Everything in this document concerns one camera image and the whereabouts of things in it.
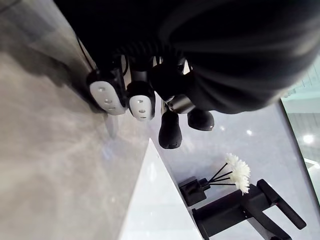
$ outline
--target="gray marble surface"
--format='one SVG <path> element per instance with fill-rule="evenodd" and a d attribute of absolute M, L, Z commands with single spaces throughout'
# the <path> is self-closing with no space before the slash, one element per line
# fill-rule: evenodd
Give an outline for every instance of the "gray marble surface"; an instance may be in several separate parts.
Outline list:
<path fill-rule="evenodd" d="M 148 144 L 94 113 L 70 69 L 0 38 L 0 239 L 116 240 Z"/>

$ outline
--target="white artificial flower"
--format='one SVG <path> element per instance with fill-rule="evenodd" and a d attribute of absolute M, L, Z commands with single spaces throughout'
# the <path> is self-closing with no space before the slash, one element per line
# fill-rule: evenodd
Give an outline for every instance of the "white artificial flower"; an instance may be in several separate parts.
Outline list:
<path fill-rule="evenodd" d="M 239 176 L 250 177 L 250 167 L 244 161 L 239 160 L 233 167 L 232 172 L 235 172 Z"/>
<path fill-rule="evenodd" d="M 232 171 L 228 175 L 230 180 L 235 184 L 236 189 L 240 189 L 243 194 L 249 192 L 249 180 L 250 177 L 250 167 L 242 160 L 231 153 L 228 153 L 226 156 L 227 166 Z"/>
<path fill-rule="evenodd" d="M 239 160 L 239 157 L 233 155 L 232 153 L 227 153 L 225 156 L 225 162 L 230 166 L 233 167 Z"/>
<path fill-rule="evenodd" d="M 244 194 L 249 193 L 249 180 L 245 176 L 238 179 L 238 181 L 234 182 L 236 189 L 240 189 L 242 191 L 242 196 Z"/>

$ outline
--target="black cable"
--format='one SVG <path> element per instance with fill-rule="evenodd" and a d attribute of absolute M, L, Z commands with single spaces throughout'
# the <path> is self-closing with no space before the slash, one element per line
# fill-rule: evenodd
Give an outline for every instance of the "black cable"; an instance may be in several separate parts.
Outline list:
<path fill-rule="evenodd" d="M 4 6 L 2 9 L 0 9 L 0 14 L 4 13 L 5 11 L 7 11 L 8 9 L 12 8 L 14 5 L 17 5 L 20 2 L 22 2 L 22 0 L 15 0 L 9 5 Z"/>
<path fill-rule="evenodd" d="M 89 61 L 89 59 L 88 59 L 88 57 L 87 57 L 87 55 L 86 55 L 83 47 L 82 47 L 82 44 L 81 44 L 81 42 L 80 42 L 80 39 L 79 39 L 79 37 L 78 37 L 77 35 L 76 35 L 76 40 L 78 41 L 79 47 L 80 47 L 80 49 L 81 49 L 81 51 L 82 51 L 83 56 L 85 57 L 86 62 L 87 62 L 88 65 L 90 66 L 91 70 L 94 71 L 95 69 L 94 69 L 94 67 L 91 65 L 91 63 L 90 63 L 90 61 Z"/>
<path fill-rule="evenodd" d="M 125 60 L 125 69 L 124 69 L 124 72 L 123 72 L 123 76 L 126 75 L 126 73 L 128 72 L 128 68 L 129 68 L 129 61 L 128 61 L 128 56 L 127 55 L 124 56 L 124 60 Z"/>

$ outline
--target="faucet handle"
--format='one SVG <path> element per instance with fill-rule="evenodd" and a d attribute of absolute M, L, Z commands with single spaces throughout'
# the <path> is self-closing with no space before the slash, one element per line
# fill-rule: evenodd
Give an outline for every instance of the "faucet handle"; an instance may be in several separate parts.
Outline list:
<path fill-rule="evenodd" d="M 265 180 L 259 180 L 256 186 L 265 194 L 270 206 L 276 205 L 298 229 L 301 230 L 307 226 L 306 222 Z"/>

